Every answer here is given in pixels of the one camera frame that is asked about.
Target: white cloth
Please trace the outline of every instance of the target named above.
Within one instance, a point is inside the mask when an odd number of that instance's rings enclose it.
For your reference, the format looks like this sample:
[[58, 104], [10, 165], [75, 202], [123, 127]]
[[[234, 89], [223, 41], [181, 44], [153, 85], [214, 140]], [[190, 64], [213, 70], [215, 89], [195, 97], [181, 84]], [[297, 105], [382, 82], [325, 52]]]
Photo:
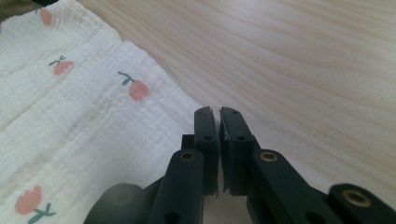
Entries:
[[0, 223], [78, 224], [111, 186], [146, 187], [199, 107], [74, 0], [4, 21]]

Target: pink flower print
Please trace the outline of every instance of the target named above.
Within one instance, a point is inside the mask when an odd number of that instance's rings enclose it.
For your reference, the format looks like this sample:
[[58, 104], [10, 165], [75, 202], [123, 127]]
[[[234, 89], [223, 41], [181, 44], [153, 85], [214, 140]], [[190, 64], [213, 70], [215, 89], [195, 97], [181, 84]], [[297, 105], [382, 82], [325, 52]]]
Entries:
[[44, 25], [46, 26], [51, 25], [52, 17], [53, 17], [52, 13], [44, 7], [38, 10], [40, 10], [40, 18], [43, 21]]
[[62, 60], [65, 60], [66, 58], [62, 55], [59, 60], [56, 60], [52, 63], [49, 64], [49, 66], [53, 65], [56, 63], [55, 67], [53, 67], [53, 74], [55, 74], [56, 76], [59, 76], [60, 74], [65, 73], [66, 71], [72, 69], [74, 63], [71, 61], [64, 61], [62, 62]]
[[41, 211], [37, 207], [41, 203], [41, 187], [35, 186], [33, 191], [26, 190], [24, 195], [21, 195], [15, 203], [15, 211], [22, 215], [27, 215], [36, 212], [36, 215], [29, 219], [28, 224], [36, 223], [42, 217], [52, 217], [55, 213], [50, 213], [50, 203], [47, 203], [46, 211]]
[[120, 75], [125, 76], [126, 79], [122, 82], [123, 86], [126, 86], [129, 81], [132, 81], [129, 87], [129, 94], [134, 101], [143, 100], [149, 95], [149, 87], [140, 80], [133, 80], [129, 75], [119, 72]]
[[33, 191], [26, 190], [23, 196], [20, 196], [15, 203], [17, 213], [27, 215], [33, 212], [41, 203], [41, 187], [35, 186]]

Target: wood grain surface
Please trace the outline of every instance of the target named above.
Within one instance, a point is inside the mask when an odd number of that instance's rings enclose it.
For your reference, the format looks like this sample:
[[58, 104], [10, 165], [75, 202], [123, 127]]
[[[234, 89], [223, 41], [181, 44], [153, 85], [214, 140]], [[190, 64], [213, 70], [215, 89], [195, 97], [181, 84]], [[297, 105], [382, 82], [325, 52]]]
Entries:
[[[396, 2], [79, 0], [313, 187], [352, 183], [396, 208]], [[245, 198], [204, 223], [250, 223]]]

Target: screw hole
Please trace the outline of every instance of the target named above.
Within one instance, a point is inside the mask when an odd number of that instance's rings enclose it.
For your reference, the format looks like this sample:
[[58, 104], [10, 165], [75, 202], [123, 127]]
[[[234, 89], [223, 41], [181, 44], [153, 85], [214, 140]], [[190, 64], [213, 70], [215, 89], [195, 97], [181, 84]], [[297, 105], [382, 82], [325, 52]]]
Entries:
[[207, 136], [204, 137], [204, 139], [205, 139], [206, 141], [212, 141], [213, 138], [212, 138], [212, 136], [208, 136], [208, 135], [207, 135]]
[[371, 201], [364, 194], [353, 190], [346, 189], [343, 190], [344, 198], [349, 202], [359, 207], [370, 207]]
[[180, 155], [180, 158], [183, 161], [193, 161], [193, 160], [195, 160], [195, 154], [193, 154], [191, 152], [185, 152], [185, 153]]
[[277, 156], [271, 152], [263, 152], [260, 158], [264, 161], [277, 161]]
[[181, 216], [176, 212], [169, 212], [163, 216], [165, 224], [177, 224], [181, 220]]
[[326, 224], [326, 220], [318, 213], [308, 212], [305, 216], [312, 224]]

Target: light wood tabletop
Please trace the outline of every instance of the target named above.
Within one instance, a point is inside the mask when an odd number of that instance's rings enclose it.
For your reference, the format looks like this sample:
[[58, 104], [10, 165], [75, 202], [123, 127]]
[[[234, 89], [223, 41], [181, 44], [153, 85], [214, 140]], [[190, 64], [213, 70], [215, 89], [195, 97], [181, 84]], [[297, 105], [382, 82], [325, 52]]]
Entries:
[[[396, 207], [396, 2], [79, 0], [194, 100], [244, 115], [314, 188], [351, 183]], [[250, 223], [245, 198], [204, 223]]]

